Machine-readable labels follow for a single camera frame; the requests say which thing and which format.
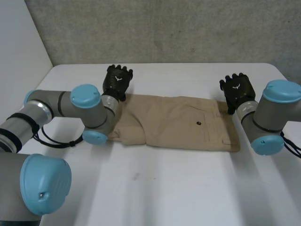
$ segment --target beige trousers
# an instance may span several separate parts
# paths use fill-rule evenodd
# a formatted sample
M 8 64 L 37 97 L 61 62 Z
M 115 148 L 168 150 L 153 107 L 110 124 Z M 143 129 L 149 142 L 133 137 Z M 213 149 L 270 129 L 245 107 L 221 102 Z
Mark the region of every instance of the beige trousers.
M 110 140 L 125 145 L 238 151 L 227 104 L 193 97 L 127 95 L 120 102 Z

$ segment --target light blue joint cap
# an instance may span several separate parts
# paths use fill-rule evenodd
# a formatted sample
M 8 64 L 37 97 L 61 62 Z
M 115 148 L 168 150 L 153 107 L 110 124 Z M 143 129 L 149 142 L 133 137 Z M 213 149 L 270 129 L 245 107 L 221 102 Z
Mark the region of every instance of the light blue joint cap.
M 284 141 L 281 136 L 269 135 L 255 139 L 251 143 L 251 147 L 257 154 L 273 155 L 282 150 Z
M 76 107 L 87 109 L 97 106 L 101 95 L 94 85 L 84 84 L 72 90 L 70 100 Z
M 36 215 L 53 213 L 71 187 L 71 169 L 64 159 L 29 155 L 21 168 L 20 188 L 26 207 Z
M 24 102 L 23 102 L 24 105 L 27 103 L 27 100 L 28 100 L 29 96 L 30 96 L 34 91 L 35 91 L 35 90 L 29 91 L 29 92 L 26 94 L 25 99 L 24 99 Z
M 104 145 L 107 142 L 108 137 L 97 131 L 85 130 L 83 132 L 83 139 L 92 145 Z
M 287 80 L 273 80 L 267 84 L 263 96 L 275 103 L 294 103 L 301 99 L 301 86 Z

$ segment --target white wall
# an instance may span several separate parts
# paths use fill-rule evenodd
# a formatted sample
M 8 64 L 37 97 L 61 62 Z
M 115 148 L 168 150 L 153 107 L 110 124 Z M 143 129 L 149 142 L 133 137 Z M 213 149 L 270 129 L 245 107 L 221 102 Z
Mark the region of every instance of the white wall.
M 23 0 L 0 0 L 0 123 L 52 68 Z

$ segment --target logo on robot hand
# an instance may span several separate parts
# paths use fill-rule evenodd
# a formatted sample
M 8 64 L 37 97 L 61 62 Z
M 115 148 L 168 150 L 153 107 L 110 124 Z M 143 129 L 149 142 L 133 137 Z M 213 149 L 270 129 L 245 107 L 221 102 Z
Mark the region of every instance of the logo on robot hand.
M 117 78 L 117 76 L 115 76 L 115 79 L 116 79 L 117 81 L 120 81 L 120 80 L 122 80 L 122 78 L 121 78 L 121 79 L 119 79 L 119 78 Z
M 240 84 L 238 84 L 238 86 L 233 86 L 232 88 L 238 89 L 239 87 L 240 87 Z

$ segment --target white table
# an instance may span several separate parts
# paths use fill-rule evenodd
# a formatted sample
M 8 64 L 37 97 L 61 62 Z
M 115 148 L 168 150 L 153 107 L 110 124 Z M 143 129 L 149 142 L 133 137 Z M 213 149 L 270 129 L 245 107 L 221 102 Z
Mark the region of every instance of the white table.
M 38 89 L 72 90 L 92 83 L 102 90 L 109 65 L 54 67 Z M 126 64 L 134 70 L 129 93 L 223 100 L 219 80 L 244 72 L 257 94 L 283 75 L 269 64 Z M 52 149 L 31 140 L 22 153 L 66 159 L 72 186 L 57 212 L 41 226 L 299 226 L 301 161 L 287 150 L 254 153 L 234 115 L 241 140 L 238 153 L 187 151 L 146 145 L 106 147 L 81 143 Z M 300 123 L 285 133 L 301 145 Z M 55 118 L 45 126 L 54 139 L 71 141 L 83 125 Z

